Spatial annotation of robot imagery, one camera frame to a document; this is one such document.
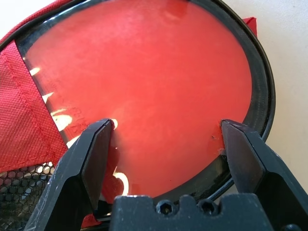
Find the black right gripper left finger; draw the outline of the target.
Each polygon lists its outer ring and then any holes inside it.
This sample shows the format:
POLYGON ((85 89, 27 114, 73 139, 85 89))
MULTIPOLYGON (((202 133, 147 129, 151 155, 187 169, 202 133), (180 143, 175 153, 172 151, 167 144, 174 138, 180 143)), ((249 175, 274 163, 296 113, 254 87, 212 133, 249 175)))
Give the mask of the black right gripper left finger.
POLYGON ((88 126, 58 162, 26 231, 78 231, 98 208, 108 159, 112 121, 88 126))

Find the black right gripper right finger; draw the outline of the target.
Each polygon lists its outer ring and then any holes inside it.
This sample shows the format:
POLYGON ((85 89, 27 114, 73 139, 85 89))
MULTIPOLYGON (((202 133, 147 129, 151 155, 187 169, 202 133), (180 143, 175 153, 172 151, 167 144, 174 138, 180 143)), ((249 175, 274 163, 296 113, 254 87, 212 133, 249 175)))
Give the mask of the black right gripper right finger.
POLYGON ((308 195, 284 161, 252 128, 232 120, 220 127, 238 192, 258 197, 276 231, 306 231, 308 195))

